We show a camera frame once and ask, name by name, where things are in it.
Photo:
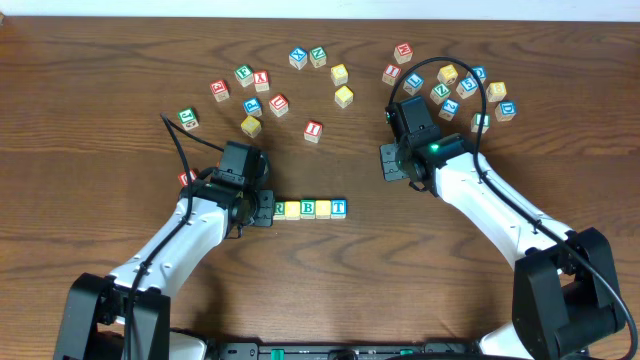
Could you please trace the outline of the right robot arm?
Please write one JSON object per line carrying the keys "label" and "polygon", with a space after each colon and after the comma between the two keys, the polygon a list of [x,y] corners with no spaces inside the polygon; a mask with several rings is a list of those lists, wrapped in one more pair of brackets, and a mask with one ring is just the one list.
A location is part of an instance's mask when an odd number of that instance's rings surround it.
{"label": "right robot arm", "polygon": [[386,109],[394,141],[381,146],[386,181],[409,179],[462,212],[514,271],[512,320],[484,335],[475,356],[586,357],[589,345],[630,323],[610,244],[594,228],[554,220],[496,174],[459,134],[442,136],[424,99]]}

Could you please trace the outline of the green R block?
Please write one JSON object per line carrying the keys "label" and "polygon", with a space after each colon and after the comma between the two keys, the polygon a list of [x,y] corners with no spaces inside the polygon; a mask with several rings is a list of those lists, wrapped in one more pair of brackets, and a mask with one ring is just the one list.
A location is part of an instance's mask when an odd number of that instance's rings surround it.
{"label": "green R block", "polygon": [[285,212],[285,203],[284,202],[276,202],[274,204],[274,220],[285,220],[286,212]]}

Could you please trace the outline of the yellow O block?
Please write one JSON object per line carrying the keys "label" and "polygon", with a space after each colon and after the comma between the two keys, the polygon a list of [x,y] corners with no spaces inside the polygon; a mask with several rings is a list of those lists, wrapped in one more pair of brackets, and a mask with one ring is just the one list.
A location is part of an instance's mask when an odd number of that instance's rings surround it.
{"label": "yellow O block", "polygon": [[299,201],[286,201],[284,203],[284,215],[286,220],[301,219],[301,204]]}

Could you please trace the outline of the blue T block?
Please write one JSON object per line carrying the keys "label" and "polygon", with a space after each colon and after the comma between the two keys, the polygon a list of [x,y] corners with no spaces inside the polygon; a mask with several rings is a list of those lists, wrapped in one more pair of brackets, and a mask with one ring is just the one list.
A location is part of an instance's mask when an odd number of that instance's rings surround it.
{"label": "blue T block", "polygon": [[344,219],[347,216],[347,201],[345,199],[331,200],[331,218]]}

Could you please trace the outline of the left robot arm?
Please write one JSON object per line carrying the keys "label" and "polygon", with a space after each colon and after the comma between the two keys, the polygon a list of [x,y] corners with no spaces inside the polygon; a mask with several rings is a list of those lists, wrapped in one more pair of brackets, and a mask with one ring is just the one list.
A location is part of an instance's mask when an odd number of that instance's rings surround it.
{"label": "left robot arm", "polygon": [[200,261],[231,232],[270,227],[275,204],[259,148],[228,142],[218,165],[181,176],[167,222],[124,264],[72,284],[57,359],[207,359],[209,342],[170,326],[172,299]]}

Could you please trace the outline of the yellow K side block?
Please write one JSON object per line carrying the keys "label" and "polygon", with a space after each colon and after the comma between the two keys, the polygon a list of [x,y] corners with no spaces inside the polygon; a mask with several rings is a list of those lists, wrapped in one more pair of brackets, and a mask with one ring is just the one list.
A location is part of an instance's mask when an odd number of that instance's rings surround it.
{"label": "yellow K side block", "polygon": [[315,201],[315,216],[317,219],[330,219],[332,214],[332,202],[330,200]]}

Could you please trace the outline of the green B block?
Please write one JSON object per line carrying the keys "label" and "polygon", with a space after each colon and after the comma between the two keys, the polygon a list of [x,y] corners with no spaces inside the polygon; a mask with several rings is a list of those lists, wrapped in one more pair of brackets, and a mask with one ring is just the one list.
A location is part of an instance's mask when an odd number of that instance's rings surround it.
{"label": "green B block", "polygon": [[303,199],[300,201],[300,218],[315,219],[316,218],[316,201],[311,199]]}

